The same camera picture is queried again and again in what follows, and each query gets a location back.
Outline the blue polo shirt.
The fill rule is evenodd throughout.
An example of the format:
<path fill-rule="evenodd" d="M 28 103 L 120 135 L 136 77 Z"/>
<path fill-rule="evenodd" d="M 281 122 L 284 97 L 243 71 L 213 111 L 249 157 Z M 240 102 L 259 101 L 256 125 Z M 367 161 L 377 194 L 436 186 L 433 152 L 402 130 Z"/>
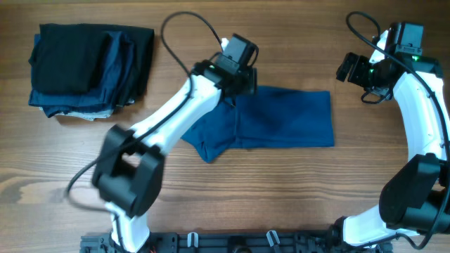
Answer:
<path fill-rule="evenodd" d="M 206 163 L 228 149 L 333 147 L 330 92 L 261 86 L 220 102 L 181 139 Z"/>

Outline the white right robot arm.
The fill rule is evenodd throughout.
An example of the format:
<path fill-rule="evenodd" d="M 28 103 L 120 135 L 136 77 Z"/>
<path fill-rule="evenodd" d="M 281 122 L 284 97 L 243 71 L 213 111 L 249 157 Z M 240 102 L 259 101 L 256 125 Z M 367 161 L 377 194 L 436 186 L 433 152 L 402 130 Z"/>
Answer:
<path fill-rule="evenodd" d="M 337 221 L 332 230 L 340 238 L 334 247 L 361 249 L 400 236 L 449 233 L 449 116 L 438 60 L 407 53 L 394 60 L 348 53 L 336 75 L 367 93 L 396 100 L 409 157 L 376 206 Z"/>

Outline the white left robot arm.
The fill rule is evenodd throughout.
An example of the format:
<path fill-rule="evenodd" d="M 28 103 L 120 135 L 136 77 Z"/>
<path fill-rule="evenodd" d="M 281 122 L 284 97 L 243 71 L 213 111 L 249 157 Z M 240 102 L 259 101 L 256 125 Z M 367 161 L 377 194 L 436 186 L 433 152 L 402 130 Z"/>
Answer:
<path fill-rule="evenodd" d="M 162 188 L 165 158 L 179 139 L 225 98 L 253 94 L 257 70 L 228 72 L 196 63 L 180 90 L 150 117 L 130 129 L 106 134 L 91 182 L 110 213 L 110 244 L 116 252 L 140 252 L 150 237 L 147 212 Z"/>

